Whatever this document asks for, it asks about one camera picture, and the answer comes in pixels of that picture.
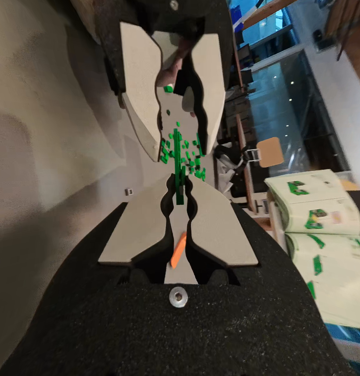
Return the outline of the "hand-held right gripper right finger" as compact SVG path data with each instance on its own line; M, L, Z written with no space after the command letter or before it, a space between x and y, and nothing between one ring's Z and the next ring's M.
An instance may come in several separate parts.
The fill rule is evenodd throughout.
M187 196L186 258L198 284L240 284L236 268L258 259L232 203L193 175L185 179Z

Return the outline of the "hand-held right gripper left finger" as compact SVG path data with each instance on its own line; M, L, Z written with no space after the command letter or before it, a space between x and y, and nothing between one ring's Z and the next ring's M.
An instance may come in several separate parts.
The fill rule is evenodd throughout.
M174 251L170 214L174 209L175 175L169 174L131 199L98 262L143 270L152 284L164 284Z

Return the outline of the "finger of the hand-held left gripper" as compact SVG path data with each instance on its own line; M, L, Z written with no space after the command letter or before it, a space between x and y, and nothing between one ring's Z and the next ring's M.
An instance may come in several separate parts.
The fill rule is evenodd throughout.
M198 120L198 135L203 154L211 153L225 103L225 83L222 70L219 37L204 34L191 52L195 78L194 112Z
M153 162L158 162L160 104L156 79L162 68L162 52L140 27L120 22L125 92L122 101L135 134Z

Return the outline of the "green lego base plate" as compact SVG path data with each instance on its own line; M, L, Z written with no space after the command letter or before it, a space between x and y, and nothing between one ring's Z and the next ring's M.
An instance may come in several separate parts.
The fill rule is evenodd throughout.
M173 140L174 140L174 166L175 166L175 194L176 194L176 204L184 204L184 174L182 170L182 156L181 156L181 134L177 129L173 129Z

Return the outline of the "orange lego brick separator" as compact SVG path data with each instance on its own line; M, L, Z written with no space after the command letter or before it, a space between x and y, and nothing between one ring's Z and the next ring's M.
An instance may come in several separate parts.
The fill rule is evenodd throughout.
M177 242L173 255L170 260L170 265L173 269L175 269L178 265L178 262L182 256L183 251L186 248L186 239L187 239L187 232L183 232L179 238L179 241Z

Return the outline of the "pile of loose lego pieces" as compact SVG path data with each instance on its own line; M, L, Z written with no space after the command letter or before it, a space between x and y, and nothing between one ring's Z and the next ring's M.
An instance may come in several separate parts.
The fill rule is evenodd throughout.
M162 140L160 141L159 160L170 165L175 173L175 136L177 131L178 163L185 175L194 175L205 181L206 167L202 159L204 153L200 147L196 119L183 109L184 96L174 93L174 84L160 88L162 106Z

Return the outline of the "lego instruction booklet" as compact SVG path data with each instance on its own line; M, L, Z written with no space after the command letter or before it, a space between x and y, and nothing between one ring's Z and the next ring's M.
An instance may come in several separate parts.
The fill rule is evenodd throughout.
M324 322L360 328L360 212L331 170L265 179L287 254Z

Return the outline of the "person's left hand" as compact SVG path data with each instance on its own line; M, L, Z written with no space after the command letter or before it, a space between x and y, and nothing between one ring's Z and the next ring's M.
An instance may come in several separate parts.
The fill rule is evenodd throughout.
M195 43L195 39L180 37L176 50L169 55L165 61L165 68L157 76L156 87L175 85L178 72L182 69L183 61L191 52Z

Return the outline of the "black and white tool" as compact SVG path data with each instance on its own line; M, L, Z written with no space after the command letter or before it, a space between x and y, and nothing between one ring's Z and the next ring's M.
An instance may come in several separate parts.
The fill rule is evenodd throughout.
M227 171L218 173L218 191L225 193L233 186L237 189L239 185L245 188L244 194L247 195L248 189L244 177L244 171L248 164L248 151L249 145L239 148L238 144L232 144L227 147L218 144L214 149L214 158L219 161Z

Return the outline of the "tan chair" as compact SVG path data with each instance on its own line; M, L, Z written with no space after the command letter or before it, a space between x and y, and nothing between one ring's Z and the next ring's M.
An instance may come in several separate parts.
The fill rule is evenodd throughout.
M259 141L256 145L259 154L259 166L269 168L284 162L281 143L278 137Z

